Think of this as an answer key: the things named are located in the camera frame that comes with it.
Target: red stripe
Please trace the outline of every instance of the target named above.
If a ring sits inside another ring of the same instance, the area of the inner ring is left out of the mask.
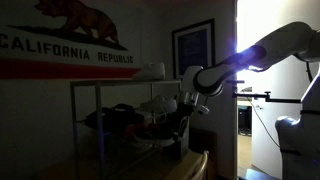
[[[131,78],[139,70],[0,58],[1,79]]]

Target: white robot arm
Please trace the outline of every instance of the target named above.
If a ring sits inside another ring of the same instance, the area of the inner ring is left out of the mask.
[[[179,103],[197,104],[198,94],[217,96],[223,82],[237,72],[263,71],[290,55],[306,62],[320,62],[320,32],[303,22],[293,22],[265,36],[253,46],[219,64],[203,69],[189,67],[182,81]],[[301,119],[279,118],[276,129],[283,160],[283,179],[320,179],[320,78],[313,80],[302,98]]]

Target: picture frame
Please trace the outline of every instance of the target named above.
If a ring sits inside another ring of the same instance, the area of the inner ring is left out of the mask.
[[[172,31],[174,79],[181,79],[188,66],[215,65],[214,27],[214,19],[208,19]]]

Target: wall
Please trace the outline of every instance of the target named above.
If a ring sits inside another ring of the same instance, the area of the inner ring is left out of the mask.
[[[172,64],[171,32],[173,30],[215,18],[216,62],[235,52],[235,4],[232,0],[184,1],[185,4],[170,7],[164,12],[162,21],[163,60]],[[230,86],[225,85],[224,92],[210,98],[207,106],[210,114],[194,114],[190,125],[217,133],[218,174],[228,179],[236,177],[236,104],[231,97]]]
[[[159,61],[158,14],[144,4],[123,4],[142,14],[142,63]],[[73,155],[70,79],[0,80],[0,179],[27,179]],[[92,89],[79,89],[79,118],[94,111]],[[104,89],[104,106],[149,100],[149,87]]]
[[[313,29],[320,28],[318,12],[320,3],[316,0],[239,0],[238,1],[238,42],[240,49],[248,47],[264,35],[293,21],[303,21]],[[312,73],[316,75],[317,64],[312,64]],[[247,78],[253,86],[253,92],[271,91],[272,98],[300,99],[309,85],[305,63],[288,57],[259,74]],[[257,110],[272,138],[278,143],[274,127],[279,116],[291,116],[299,119],[301,105],[265,103],[254,101],[263,109]],[[281,178],[282,161],[279,148],[273,143],[253,111],[252,119],[252,164],[264,172]]]

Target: metal shelf frame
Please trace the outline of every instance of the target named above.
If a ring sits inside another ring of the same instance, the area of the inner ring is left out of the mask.
[[[181,89],[180,80],[158,80],[158,81],[137,81],[137,80],[88,80],[88,81],[73,81],[70,82],[71,93],[71,108],[72,108],[72,127],[73,127],[73,142],[75,154],[75,177],[76,180],[80,179],[79,174],[79,144],[78,144],[78,123],[76,114],[76,87],[94,86],[95,87],[95,102],[97,112],[97,127],[98,127],[98,142],[99,142],[99,166],[100,166],[100,179],[106,180],[106,162],[105,162],[105,147],[104,147],[104,132],[102,126],[102,102],[101,102],[101,88],[103,86],[128,86],[128,85],[150,85],[150,95],[153,98],[155,84],[178,84],[178,90]]]

